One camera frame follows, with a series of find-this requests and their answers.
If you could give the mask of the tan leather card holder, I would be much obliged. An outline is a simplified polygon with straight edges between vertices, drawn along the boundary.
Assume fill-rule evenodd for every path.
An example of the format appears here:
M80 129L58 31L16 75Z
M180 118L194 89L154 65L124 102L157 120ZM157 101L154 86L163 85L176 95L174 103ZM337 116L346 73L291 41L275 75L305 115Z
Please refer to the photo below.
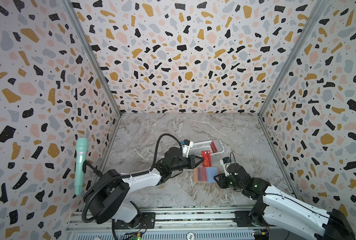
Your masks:
M214 177L219 174L218 167L197 167L193 171L194 183L216 183Z

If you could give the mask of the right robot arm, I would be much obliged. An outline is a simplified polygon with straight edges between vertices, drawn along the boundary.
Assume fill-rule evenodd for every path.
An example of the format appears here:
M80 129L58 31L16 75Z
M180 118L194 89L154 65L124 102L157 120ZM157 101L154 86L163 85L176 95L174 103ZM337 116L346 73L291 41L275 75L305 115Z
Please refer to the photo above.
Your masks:
M224 173L214 177L219 187L231 188L256 201L247 217L236 220L238 223L276 226L306 240L355 239L355 233L341 211L326 211L306 204L261 178L251 177L230 158L224 158L220 163Z

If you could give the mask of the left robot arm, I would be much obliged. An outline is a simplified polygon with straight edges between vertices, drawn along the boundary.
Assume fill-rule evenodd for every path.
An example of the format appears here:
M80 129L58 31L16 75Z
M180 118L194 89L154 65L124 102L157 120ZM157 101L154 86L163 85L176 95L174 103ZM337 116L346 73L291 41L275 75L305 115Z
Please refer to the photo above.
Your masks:
M152 170L132 174L109 170L84 195L82 222L102 224L117 220L128 224L130 228L137 227L142 220L142 211L133 201L126 204L126 196L143 188L162 185L173 178L173 172L195 169L204 160L203 157L184 155L183 148L171 147L162 159L153 164Z

